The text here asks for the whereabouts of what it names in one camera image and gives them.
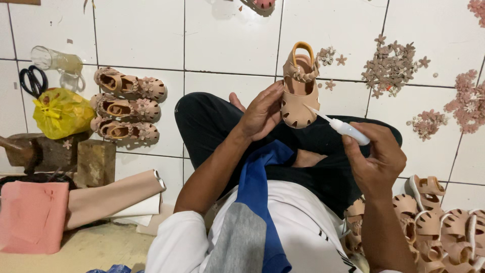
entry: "blue cloth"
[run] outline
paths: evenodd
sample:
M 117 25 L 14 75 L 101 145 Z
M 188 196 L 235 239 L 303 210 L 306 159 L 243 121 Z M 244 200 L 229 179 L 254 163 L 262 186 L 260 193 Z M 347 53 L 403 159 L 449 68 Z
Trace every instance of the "blue cloth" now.
M 266 222 L 262 273 L 287 273 L 291 270 L 268 210 L 268 180 L 264 166 L 283 164 L 292 154 L 290 148 L 275 140 L 250 154 L 241 171 L 235 202 L 246 204 Z
M 113 264 L 108 271 L 104 271 L 101 269 L 93 269 L 86 273 L 131 273 L 131 269 L 126 265 Z M 137 273 L 145 273 L 145 270 L 140 270 Z

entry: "stack of sandals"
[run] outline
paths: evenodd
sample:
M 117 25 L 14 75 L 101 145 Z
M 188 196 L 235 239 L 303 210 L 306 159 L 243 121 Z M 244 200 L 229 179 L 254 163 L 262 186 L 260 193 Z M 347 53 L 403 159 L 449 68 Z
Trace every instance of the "stack of sandals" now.
M 453 209 L 444 212 L 438 196 L 445 189 L 434 176 L 413 175 L 411 195 L 392 199 L 394 211 L 419 273 L 485 273 L 485 211 Z M 361 226 L 365 201 L 345 211 L 348 233 L 340 239 L 347 255 L 362 254 Z
M 90 101 L 91 107 L 99 115 L 91 120 L 94 132 L 112 140 L 158 140 L 160 133 L 150 122 L 160 116 L 158 101 L 166 94 L 165 84 L 161 80 L 152 77 L 139 79 L 111 67 L 98 69 L 94 80 L 105 91 L 94 95 Z M 113 94 L 135 99 L 119 98 Z

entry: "wooden block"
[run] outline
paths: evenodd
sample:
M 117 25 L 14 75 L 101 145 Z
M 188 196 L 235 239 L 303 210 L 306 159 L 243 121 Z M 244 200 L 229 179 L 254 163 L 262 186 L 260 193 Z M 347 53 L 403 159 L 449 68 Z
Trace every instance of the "wooden block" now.
M 0 3 L 29 4 L 40 6 L 40 0 L 0 0 Z
M 114 182 L 116 145 L 89 139 L 78 144 L 78 187 L 101 187 Z
M 12 166 L 23 166 L 35 171 L 76 171 L 78 143 L 89 138 L 88 132 L 50 139 L 44 134 L 17 134 L 0 137 L 0 146 L 7 152 Z

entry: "white shirt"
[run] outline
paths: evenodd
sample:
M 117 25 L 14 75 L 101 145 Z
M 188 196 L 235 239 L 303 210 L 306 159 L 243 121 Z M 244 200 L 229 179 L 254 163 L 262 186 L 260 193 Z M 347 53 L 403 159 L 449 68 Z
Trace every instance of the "white shirt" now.
M 224 215 L 236 198 L 237 187 L 219 204 L 209 236 L 204 219 L 196 212 L 182 211 L 167 218 L 150 246 L 145 272 L 202 273 L 219 238 Z M 269 180 L 268 210 L 292 273 L 347 273 L 352 268 L 336 230 L 343 221 L 308 189 Z

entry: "black pants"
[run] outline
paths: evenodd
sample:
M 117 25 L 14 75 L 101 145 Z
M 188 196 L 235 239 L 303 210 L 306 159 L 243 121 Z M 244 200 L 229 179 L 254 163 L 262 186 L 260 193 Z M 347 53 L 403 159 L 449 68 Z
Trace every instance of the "black pants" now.
M 191 93 L 178 101 L 175 120 L 195 169 L 199 167 L 227 137 L 239 122 L 243 112 L 209 93 Z M 391 129 L 401 146 L 403 139 L 394 127 L 373 119 L 346 116 L 329 116 L 344 122 L 369 122 Z M 253 142 L 235 168 L 221 197 L 239 183 L 241 168 L 253 151 L 278 139 L 294 151 L 294 155 L 284 165 L 266 166 L 268 180 L 281 180 L 300 184 L 313 192 L 322 202 L 343 219 L 343 212 L 362 195 L 344 152 L 341 135 L 321 117 L 310 126 L 294 129 L 284 122 L 278 124 L 266 138 Z M 313 167 L 294 168 L 297 150 L 307 150 L 328 157 Z M 361 146 L 365 157 L 370 155 L 370 147 Z

